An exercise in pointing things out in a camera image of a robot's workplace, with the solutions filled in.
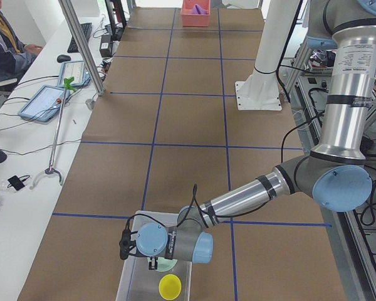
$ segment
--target keyboard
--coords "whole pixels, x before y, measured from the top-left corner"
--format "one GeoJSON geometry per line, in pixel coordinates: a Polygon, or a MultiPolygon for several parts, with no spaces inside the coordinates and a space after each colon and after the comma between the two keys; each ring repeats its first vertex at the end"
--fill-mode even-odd
{"type": "MultiPolygon", "coordinates": [[[[86,40],[89,41],[90,34],[92,32],[92,23],[83,23],[80,25],[81,25],[81,28],[82,28],[83,34],[85,35],[86,40]]],[[[67,52],[68,53],[79,52],[78,46],[76,45],[74,38],[71,38],[71,42],[67,49],[67,52]]]]}

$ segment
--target red plastic container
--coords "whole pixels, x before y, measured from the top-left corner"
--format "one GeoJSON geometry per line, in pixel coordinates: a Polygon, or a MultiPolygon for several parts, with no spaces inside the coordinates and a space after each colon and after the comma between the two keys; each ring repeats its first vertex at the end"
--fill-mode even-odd
{"type": "Polygon", "coordinates": [[[208,27],[211,18],[211,0],[184,0],[181,9],[181,20],[183,26],[208,27]],[[205,9],[208,14],[192,14],[195,4],[205,9]]]}

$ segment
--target white table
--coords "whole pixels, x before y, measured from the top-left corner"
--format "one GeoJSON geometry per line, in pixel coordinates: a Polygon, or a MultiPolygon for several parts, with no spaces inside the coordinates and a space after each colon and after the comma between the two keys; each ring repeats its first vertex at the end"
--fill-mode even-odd
{"type": "MultiPolygon", "coordinates": [[[[93,31],[99,27],[101,18],[81,18],[80,22],[92,22],[93,31]]],[[[64,22],[49,40],[44,50],[25,74],[22,82],[32,78],[58,75],[60,64],[56,58],[67,54],[71,34],[64,22]]],[[[99,53],[100,39],[91,38],[89,46],[97,66],[102,58],[99,53]]],[[[79,53],[70,54],[73,60],[80,60],[79,53]]],[[[32,97],[42,85],[56,85],[57,78],[45,79],[21,85],[11,97],[32,97]]],[[[85,100],[95,95],[91,84],[70,100],[65,108],[59,143],[81,138],[91,111],[85,100]]],[[[24,103],[9,100],[0,113],[17,114],[24,103]]],[[[28,152],[53,143],[57,118],[47,124],[30,122],[13,129],[0,131],[0,148],[8,151],[28,152]]],[[[24,122],[19,117],[0,116],[0,129],[24,122]]],[[[55,168],[66,177],[79,143],[65,144],[57,148],[55,168]]],[[[48,167],[51,148],[26,156],[9,155],[0,164],[0,185],[13,175],[37,175],[48,167]]],[[[44,178],[31,191],[29,186],[16,193],[0,191],[0,301],[16,300],[28,276],[32,262],[57,202],[61,186],[56,178],[44,178]]]]}

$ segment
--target robotic arm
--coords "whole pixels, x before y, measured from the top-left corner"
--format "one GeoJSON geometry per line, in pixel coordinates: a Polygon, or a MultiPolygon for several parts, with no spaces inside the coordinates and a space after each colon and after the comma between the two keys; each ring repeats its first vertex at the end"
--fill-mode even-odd
{"type": "Polygon", "coordinates": [[[206,228],[283,194],[301,191],[338,212],[367,200],[372,180],[362,167],[365,157],[359,147],[376,70],[376,0],[313,0],[308,37],[319,47],[333,45],[331,38],[337,44],[320,142],[310,155],[286,161],[270,174],[198,207],[183,208],[177,226],[146,224],[136,241],[126,229],[120,242],[122,259],[137,247],[135,256],[207,263],[213,240],[203,232],[206,228]]]}

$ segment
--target computer mouse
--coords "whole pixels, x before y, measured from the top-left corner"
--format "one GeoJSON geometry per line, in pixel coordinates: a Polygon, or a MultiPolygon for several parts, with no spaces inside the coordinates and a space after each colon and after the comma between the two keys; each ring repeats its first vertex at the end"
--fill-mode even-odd
{"type": "Polygon", "coordinates": [[[57,56],[57,62],[62,63],[64,61],[71,61],[71,57],[69,55],[59,55],[57,56]]]}

